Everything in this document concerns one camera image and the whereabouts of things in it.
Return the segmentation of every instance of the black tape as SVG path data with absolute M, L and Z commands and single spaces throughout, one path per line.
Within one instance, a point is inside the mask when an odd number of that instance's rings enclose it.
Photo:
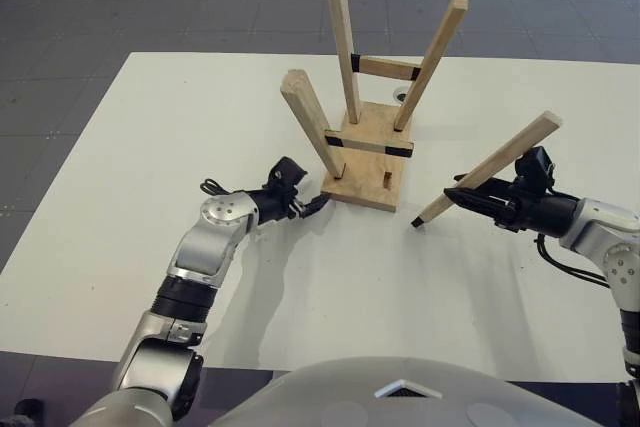
M 325 135 L 324 138 L 327 139 L 327 144 L 329 145 L 333 145 L 334 147 L 344 147 L 342 139 L 339 139 L 338 137 L 330 137 L 328 135 Z
M 384 153 L 387 155 L 395 155 L 396 157 L 411 157 L 413 155 L 413 149 L 385 146 Z
M 351 54 L 351 70 L 360 72 L 360 54 Z

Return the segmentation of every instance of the robotic arm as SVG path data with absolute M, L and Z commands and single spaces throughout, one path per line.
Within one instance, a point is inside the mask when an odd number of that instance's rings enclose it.
M 538 252 L 545 260 L 569 275 L 611 289 L 622 318 L 625 368 L 634 377 L 628 384 L 619 385 L 620 406 L 623 418 L 634 419 L 629 425 L 638 425 L 640 217 L 620 207 L 555 191 L 554 164 L 543 147 L 530 149 L 515 162 L 515 168 L 513 182 L 491 178 L 477 189 L 451 188 L 444 192 L 457 205 L 492 217 L 500 228 L 538 232 Z M 558 238 L 562 247 L 589 259 L 603 275 L 551 258 L 544 244 L 546 236 Z
M 259 190 L 227 192 L 206 179 L 212 197 L 171 259 L 151 308 L 142 318 L 116 368 L 112 390 L 73 425 L 170 426 L 195 398 L 203 358 L 194 347 L 240 241 L 257 226 L 283 218 L 308 217 L 329 200 L 300 202 L 296 185 L 307 174 L 283 157 Z

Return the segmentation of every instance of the white table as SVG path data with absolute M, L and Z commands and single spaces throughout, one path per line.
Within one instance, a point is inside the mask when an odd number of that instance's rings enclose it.
M 132 55 L 0 276 L 0 349 L 117 360 L 206 176 L 255 188 L 289 155 L 315 195 L 324 168 L 279 93 L 290 68 L 308 71 L 337 127 L 333 56 Z M 409 222 L 545 109 L 565 121 L 544 142 L 558 189 L 640 210 L 639 79 L 633 65 L 443 59 L 414 116 L 398 212 L 332 202 L 245 240 L 209 316 L 205 365 L 399 355 L 508 380 L 626 378 L 609 292 L 542 261 L 532 233 L 458 208 L 425 231 Z M 365 76 L 361 95 L 391 103 L 400 84 Z

